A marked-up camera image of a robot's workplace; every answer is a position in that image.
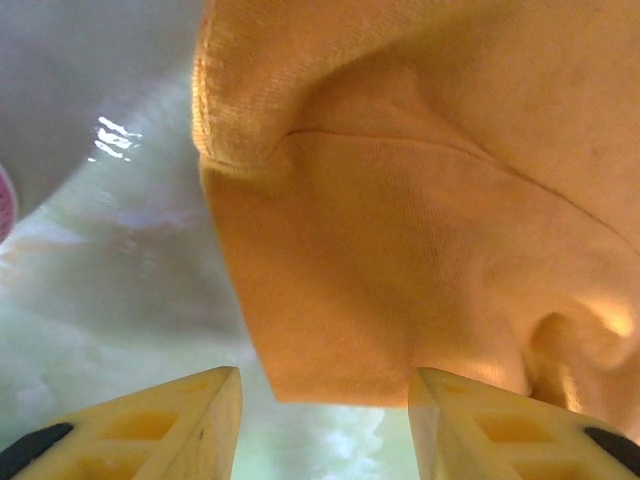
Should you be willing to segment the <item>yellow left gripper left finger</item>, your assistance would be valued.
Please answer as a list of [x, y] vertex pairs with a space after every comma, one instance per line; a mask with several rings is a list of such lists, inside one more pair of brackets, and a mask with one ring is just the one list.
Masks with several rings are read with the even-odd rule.
[[243, 407], [218, 367], [85, 408], [1, 452], [4, 479], [228, 479]]

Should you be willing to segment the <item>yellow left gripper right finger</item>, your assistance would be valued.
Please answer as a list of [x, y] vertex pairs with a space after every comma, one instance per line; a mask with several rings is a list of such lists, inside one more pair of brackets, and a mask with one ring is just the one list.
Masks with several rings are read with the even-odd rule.
[[639, 476], [638, 445], [614, 427], [446, 371], [415, 371], [408, 416], [422, 479]]

